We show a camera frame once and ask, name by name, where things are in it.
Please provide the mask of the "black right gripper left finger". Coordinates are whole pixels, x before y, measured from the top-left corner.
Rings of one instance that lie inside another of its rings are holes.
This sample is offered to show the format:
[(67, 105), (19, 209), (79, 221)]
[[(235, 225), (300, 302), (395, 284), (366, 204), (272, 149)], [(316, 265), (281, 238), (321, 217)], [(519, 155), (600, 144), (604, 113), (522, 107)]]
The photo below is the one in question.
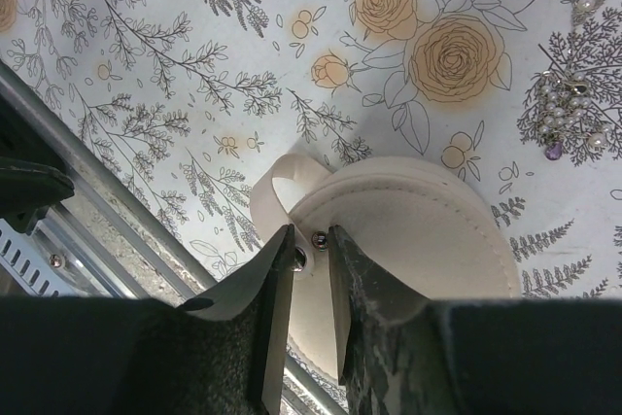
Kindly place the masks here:
[(276, 414), (294, 228), (180, 306), (156, 299), (6, 296), (5, 414)]

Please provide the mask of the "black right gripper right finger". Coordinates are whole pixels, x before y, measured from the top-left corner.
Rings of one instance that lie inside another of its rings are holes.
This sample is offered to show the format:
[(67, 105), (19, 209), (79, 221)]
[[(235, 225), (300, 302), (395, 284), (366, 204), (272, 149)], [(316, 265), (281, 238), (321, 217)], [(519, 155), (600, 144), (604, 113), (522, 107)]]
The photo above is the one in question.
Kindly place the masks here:
[(337, 379), (353, 414), (617, 414), (621, 304), (433, 300), (328, 231)]

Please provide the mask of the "beige round jewelry case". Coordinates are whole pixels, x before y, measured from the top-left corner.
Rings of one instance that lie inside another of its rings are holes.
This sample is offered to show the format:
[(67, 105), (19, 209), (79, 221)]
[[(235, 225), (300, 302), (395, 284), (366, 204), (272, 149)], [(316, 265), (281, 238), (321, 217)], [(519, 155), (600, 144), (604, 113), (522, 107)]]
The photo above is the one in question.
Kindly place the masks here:
[(334, 173), (289, 154), (255, 183), (252, 222), (262, 241), (293, 225), (305, 264), (294, 280), (294, 352), (337, 378), (328, 253), (317, 235), (340, 225), (371, 259), (432, 299), (517, 298), (514, 256), (489, 208), (466, 183), (410, 157), (364, 159)]

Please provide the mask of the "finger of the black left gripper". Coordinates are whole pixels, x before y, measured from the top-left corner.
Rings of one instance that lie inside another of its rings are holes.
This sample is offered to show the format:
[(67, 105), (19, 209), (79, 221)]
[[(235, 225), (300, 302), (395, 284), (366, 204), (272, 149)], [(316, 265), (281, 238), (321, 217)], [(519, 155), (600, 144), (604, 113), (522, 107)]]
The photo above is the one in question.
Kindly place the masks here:
[(71, 179), (55, 167), (1, 157), (1, 219), (29, 234), (48, 209), (75, 193)]

